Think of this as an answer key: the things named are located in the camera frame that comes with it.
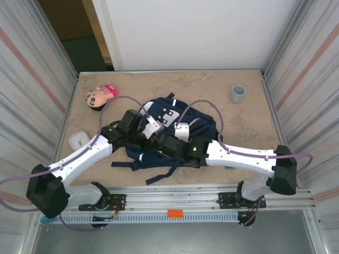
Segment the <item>grey plastic cup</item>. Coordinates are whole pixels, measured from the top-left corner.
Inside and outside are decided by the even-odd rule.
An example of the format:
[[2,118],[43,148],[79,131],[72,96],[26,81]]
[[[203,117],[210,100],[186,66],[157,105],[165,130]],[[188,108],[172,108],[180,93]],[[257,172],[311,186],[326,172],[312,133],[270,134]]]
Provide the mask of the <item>grey plastic cup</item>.
[[243,85],[236,84],[231,88],[229,99],[234,103],[241,103],[246,94],[246,88]]

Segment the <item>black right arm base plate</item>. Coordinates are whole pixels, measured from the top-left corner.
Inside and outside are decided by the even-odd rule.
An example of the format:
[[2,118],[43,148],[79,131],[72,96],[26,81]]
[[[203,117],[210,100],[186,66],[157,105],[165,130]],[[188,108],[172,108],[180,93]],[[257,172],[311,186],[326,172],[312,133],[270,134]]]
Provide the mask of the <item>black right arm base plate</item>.
[[266,208],[265,197],[261,196],[256,201],[250,201],[242,197],[241,193],[223,192],[218,194],[217,203],[221,209],[236,209],[236,208]]

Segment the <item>navy blue student backpack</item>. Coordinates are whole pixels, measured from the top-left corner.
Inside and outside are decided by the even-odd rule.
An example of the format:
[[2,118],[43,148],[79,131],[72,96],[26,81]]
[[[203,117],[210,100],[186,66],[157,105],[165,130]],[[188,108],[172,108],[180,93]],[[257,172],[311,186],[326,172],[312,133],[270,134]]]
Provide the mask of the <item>navy blue student backpack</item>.
[[[155,120],[160,121],[164,126],[164,129],[156,135],[157,138],[160,138],[165,134],[175,135],[175,123],[187,107],[187,103],[175,99],[174,94],[171,93],[167,97],[159,97],[148,101],[139,112],[144,115],[145,111],[147,111]],[[198,136],[215,140],[218,136],[217,124],[214,118],[194,108],[188,109],[181,123],[188,125],[189,138]],[[132,171],[159,167],[169,168],[168,173],[146,180],[147,185],[170,177],[178,167],[183,167],[183,164],[177,159],[169,158],[156,151],[143,153],[138,147],[126,147],[125,151],[127,156],[134,161],[114,161],[111,164],[112,167],[130,168]]]

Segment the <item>pink plush doll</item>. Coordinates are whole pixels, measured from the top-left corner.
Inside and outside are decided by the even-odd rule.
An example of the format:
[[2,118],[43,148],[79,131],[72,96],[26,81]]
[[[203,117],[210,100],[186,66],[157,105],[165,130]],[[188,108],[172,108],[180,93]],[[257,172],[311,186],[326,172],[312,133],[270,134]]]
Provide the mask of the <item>pink plush doll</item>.
[[102,111],[107,102],[118,95],[118,90],[113,84],[97,87],[96,90],[86,95],[87,105],[94,111]]

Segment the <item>white rounded plastic box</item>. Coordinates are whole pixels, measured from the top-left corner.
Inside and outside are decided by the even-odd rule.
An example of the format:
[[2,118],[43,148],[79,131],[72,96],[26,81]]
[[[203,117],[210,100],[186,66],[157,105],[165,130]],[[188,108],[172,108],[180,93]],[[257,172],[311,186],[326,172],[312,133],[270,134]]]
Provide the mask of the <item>white rounded plastic box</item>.
[[71,135],[68,141],[71,149],[76,151],[86,145],[90,139],[84,131],[79,131]]

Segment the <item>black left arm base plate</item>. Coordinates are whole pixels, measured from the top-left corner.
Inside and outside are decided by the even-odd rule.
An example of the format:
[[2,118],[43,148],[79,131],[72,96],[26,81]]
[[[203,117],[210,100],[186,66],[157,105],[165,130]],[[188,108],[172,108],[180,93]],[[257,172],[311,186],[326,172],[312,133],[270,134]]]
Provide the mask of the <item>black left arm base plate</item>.
[[80,211],[124,211],[126,205],[126,194],[110,194],[97,204],[80,205]]

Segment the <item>aluminium mounting rail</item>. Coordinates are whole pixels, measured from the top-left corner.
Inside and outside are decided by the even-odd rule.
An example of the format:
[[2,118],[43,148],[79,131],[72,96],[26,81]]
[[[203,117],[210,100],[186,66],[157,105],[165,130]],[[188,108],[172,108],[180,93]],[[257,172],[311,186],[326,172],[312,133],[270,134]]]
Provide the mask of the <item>aluminium mounting rail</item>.
[[[236,184],[202,184],[202,185],[163,185],[141,187],[109,188],[111,194],[125,194],[124,210],[126,212],[165,212],[167,210],[212,211],[223,208],[225,211],[245,211],[256,209],[257,202],[249,206],[231,206],[219,197],[225,193],[231,201],[230,194],[237,189]],[[261,210],[313,210],[316,208],[311,191],[297,189],[296,194],[285,196],[265,194],[261,200]]]

